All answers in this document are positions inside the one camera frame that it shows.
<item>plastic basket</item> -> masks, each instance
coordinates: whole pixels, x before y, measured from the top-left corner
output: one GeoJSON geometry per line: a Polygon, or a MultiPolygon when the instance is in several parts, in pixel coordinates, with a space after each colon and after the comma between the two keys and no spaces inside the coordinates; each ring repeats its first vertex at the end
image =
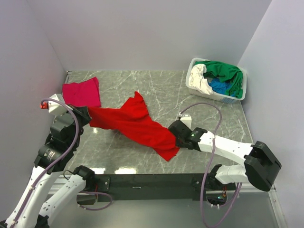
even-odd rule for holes
{"type": "MultiPolygon", "coordinates": [[[[187,77],[186,77],[186,86],[189,89],[189,93],[192,94],[192,95],[202,96],[202,97],[205,97],[205,98],[209,98],[209,99],[216,100],[216,101],[221,101],[221,102],[228,103],[228,104],[232,104],[232,103],[235,103],[236,101],[244,100],[245,95],[246,95],[246,88],[247,88],[247,72],[240,67],[239,67],[239,69],[243,73],[243,82],[242,82],[243,96],[242,96],[242,98],[236,98],[236,97],[232,97],[232,96],[218,94],[216,92],[213,92],[213,94],[210,94],[210,95],[202,94],[195,87],[189,86],[189,77],[190,77],[191,70],[194,66],[194,63],[197,62],[197,61],[206,61],[206,60],[207,59],[203,59],[203,58],[192,59],[190,65],[189,65],[189,69],[188,69],[187,77]]],[[[212,80],[212,78],[208,78],[208,77],[206,77],[206,79],[208,80],[208,82],[210,82],[210,80],[212,80]]]]}

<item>green cloth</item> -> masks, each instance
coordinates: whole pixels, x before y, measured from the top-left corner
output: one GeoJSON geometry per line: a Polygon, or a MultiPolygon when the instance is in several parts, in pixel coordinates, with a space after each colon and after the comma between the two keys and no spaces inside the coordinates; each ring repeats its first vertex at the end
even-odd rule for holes
{"type": "Polygon", "coordinates": [[[242,98],[243,73],[237,66],[209,60],[195,62],[194,66],[197,64],[206,65],[207,72],[204,73],[204,77],[218,77],[220,82],[230,81],[231,87],[226,90],[225,95],[230,96],[234,94],[236,98],[242,98]]]}

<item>white backdrop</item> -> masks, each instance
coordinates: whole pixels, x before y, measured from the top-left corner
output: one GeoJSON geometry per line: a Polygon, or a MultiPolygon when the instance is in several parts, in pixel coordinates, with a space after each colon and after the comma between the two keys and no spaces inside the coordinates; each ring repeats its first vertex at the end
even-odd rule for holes
{"type": "Polygon", "coordinates": [[[252,135],[282,163],[276,187],[289,228],[304,226],[303,8],[273,0],[239,63],[250,76],[243,107],[252,135]]]}
{"type": "Polygon", "coordinates": [[[66,70],[237,64],[271,0],[28,0],[66,70]]]}
{"type": "Polygon", "coordinates": [[[0,1],[0,221],[16,207],[53,117],[39,102],[66,75],[25,0],[0,1]]]}

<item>gray marble table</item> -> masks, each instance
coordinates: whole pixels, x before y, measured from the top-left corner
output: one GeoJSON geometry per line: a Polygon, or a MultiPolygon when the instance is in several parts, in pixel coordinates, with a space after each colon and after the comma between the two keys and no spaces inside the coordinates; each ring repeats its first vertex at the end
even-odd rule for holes
{"type": "MultiPolygon", "coordinates": [[[[119,108],[138,91],[144,98],[150,116],[168,127],[180,110],[196,102],[209,102],[220,108],[223,121],[217,134],[232,140],[252,143],[250,131],[240,102],[225,104],[190,95],[185,85],[186,71],[73,71],[67,83],[83,82],[94,76],[99,80],[103,108],[119,108]]],[[[192,116],[192,128],[213,131],[218,123],[217,111],[207,105],[197,105],[186,112],[192,116]]],[[[97,174],[114,173],[195,173],[204,172],[209,161],[207,152],[181,148],[169,162],[152,148],[139,145],[118,131],[85,126],[80,146],[67,169],[79,165],[93,169],[97,174]]],[[[215,164],[230,165],[232,161],[215,156],[215,164]]]]}

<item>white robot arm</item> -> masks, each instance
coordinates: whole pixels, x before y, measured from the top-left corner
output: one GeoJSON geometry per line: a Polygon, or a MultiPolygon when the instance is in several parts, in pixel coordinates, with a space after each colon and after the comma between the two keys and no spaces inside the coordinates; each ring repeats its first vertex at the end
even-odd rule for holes
{"type": "Polygon", "coordinates": [[[260,141],[256,144],[236,142],[201,129],[191,129],[191,116],[182,115],[173,122],[169,130],[176,137],[178,147],[190,150],[212,152],[212,140],[215,138],[215,154],[228,158],[237,165],[217,165],[211,171],[221,184],[251,183],[257,189],[269,191],[281,169],[281,163],[260,141]]]}
{"type": "MultiPolygon", "coordinates": [[[[66,105],[61,95],[54,95],[51,98],[53,102],[42,104],[42,108],[47,108],[49,113],[56,115],[50,134],[45,145],[38,151],[32,175],[17,207],[4,222],[0,222],[0,228],[49,228],[63,207],[76,198],[80,191],[92,190],[96,185],[98,186],[95,173],[87,167],[80,166],[74,170],[67,183],[45,201],[50,188],[76,151],[83,126],[91,120],[87,107],[63,108],[66,105]]],[[[236,142],[201,128],[195,128],[193,131],[190,128],[189,115],[181,116],[180,120],[175,121],[168,128],[175,135],[178,147],[212,152],[212,140],[215,139],[215,154],[237,163],[231,166],[216,165],[208,173],[207,183],[209,186],[216,185],[215,188],[211,188],[217,189],[229,183],[249,182],[263,191],[271,189],[281,169],[281,163],[264,143],[236,142]]],[[[109,190],[109,183],[104,182],[104,184],[109,190]]],[[[131,186],[125,180],[121,184],[131,186]]]]}

